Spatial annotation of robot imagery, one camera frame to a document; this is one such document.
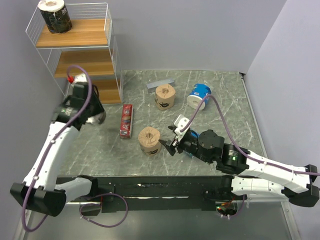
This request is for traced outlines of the black paper towel roll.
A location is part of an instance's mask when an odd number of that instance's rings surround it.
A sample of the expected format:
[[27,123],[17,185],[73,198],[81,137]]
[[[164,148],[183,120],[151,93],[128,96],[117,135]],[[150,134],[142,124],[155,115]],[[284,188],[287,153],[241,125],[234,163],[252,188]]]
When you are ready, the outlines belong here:
[[97,115],[91,116],[86,120],[87,124],[101,125],[106,119],[106,112],[101,112]]
[[73,27],[64,0],[40,0],[39,9],[45,24],[52,34],[64,34]]

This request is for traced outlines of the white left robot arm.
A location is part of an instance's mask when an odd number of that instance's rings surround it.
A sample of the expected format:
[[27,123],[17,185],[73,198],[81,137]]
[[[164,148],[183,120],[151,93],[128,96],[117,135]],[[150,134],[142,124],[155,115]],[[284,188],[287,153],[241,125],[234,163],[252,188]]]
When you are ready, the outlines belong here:
[[71,181],[56,183],[69,147],[90,117],[97,117],[101,124],[106,112],[95,87],[77,83],[72,94],[54,110],[47,138],[32,169],[22,183],[15,182],[10,188],[10,194],[23,210],[56,217],[70,201],[79,197],[94,201],[98,197],[95,177],[78,175]]

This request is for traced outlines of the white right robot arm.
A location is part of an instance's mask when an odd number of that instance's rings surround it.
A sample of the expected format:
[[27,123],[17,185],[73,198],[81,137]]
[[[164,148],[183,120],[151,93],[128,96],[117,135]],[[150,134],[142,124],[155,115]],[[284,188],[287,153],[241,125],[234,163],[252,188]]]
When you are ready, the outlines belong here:
[[307,208],[315,206],[320,199],[319,188],[314,185],[317,168],[313,165],[277,166],[275,161],[225,143],[225,139],[211,129],[199,136],[188,130],[180,141],[175,137],[159,142],[171,156],[187,152],[207,164],[216,163],[216,169],[230,179],[218,187],[223,199],[228,200],[234,195],[266,196]]

